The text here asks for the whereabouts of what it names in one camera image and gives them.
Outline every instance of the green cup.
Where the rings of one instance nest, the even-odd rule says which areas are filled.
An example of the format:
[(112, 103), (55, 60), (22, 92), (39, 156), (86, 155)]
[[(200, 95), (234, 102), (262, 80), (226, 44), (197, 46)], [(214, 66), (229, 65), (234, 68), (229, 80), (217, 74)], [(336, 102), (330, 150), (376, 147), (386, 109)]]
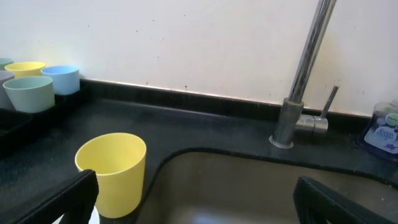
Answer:
[(15, 110), (38, 113), (55, 105), (55, 95), (50, 77), (17, 78), (6, 81), (3, 87)]
[(0, 58), (0, 70), (5, 70), (4, 67), (11, 63), (14, 63), (14, 62), (9, 58)]

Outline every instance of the green logo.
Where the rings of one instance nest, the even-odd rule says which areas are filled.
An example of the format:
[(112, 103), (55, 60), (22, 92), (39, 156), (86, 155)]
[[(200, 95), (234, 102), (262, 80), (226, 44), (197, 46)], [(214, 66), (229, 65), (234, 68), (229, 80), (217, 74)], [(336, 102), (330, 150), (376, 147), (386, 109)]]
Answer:
[(387, 114), (386, 121), (390, 125), (393, 125), (393, 126), (398, 125), (398, 114), (394, 114), (394, 113)]

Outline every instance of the countertop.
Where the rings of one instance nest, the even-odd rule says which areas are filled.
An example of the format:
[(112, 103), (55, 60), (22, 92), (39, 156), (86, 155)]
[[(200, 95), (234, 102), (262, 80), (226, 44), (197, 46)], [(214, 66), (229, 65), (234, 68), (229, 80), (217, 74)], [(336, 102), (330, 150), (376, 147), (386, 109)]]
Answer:
[[(174, 110), (125, 101), (87, 102), (36, 141), (0, 160), (0, 212), (77, 174), (74, 158), (85, 142), (125, 132), (147, 144), (144, 195), (165, 159), (208, 151), (369, 177), (398, 188), (398, 166), (353, 144), (351, 134), (296, 140), (293, 149), (272, 146), (274, 122)], [(131, 223), (133, 215), (102, 223)]]

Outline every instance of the sink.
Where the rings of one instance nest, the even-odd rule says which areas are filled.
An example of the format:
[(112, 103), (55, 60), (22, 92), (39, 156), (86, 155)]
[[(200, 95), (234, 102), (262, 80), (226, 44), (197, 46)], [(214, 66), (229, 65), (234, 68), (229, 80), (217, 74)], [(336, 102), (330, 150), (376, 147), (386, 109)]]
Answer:
[(375, 180), (207, 152), (166, 163), (136, 223), (299, 223), (293, 191), (301, 175), (398, 223), (398, 190)]

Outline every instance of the transparent plastic bottle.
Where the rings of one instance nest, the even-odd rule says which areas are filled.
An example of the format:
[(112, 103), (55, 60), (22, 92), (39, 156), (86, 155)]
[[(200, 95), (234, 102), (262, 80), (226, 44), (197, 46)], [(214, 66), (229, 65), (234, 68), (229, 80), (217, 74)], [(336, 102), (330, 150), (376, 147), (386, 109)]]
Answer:
[(398, 162), (398, 101), (380, 102), (363, 131), (359, 145), (371, 152)]

